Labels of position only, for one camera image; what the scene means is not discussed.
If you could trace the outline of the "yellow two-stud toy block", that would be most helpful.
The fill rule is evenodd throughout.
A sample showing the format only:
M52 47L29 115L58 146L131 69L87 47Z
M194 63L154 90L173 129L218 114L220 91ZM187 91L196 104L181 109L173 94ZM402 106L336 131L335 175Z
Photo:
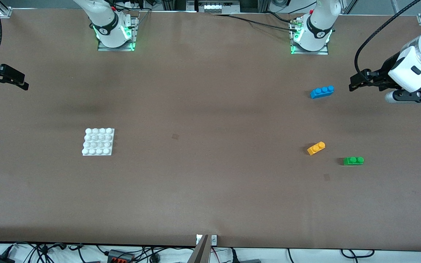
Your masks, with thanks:
M310 156L316 154L317 152L323 150L324 148L326 148L326 144L324 142L319 142L316 143L314 145L312 145L311 147L309 147L307 149L307 153L309 153Z

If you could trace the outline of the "white studded base plate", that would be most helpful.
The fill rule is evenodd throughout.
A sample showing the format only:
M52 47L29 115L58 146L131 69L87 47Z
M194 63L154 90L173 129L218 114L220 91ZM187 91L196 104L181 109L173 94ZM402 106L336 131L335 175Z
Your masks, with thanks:
M87 128L82 148L83 156L111 156L115 138L114 128Z

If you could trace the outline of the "blue three-stud toy block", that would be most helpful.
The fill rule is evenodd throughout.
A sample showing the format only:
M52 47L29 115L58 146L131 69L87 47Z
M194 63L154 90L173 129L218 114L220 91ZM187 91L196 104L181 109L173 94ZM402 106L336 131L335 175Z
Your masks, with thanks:
M322 88L315 88L310 92L311 99L318 99L321 97L331 96L334 93L334 87L328 85Z

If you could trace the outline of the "black orange connector box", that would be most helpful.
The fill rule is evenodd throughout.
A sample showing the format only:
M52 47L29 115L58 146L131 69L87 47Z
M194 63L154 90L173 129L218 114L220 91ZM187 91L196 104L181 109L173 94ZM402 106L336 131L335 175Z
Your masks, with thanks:
M133 253L112 249L108 252L107 263L132 263L135 259Z

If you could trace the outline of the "grey metal rod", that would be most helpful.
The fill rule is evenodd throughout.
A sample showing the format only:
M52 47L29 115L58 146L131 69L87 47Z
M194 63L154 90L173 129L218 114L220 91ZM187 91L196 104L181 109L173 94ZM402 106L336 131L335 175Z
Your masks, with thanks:
M211 250L212 236L202 235L187 263L209 263Z

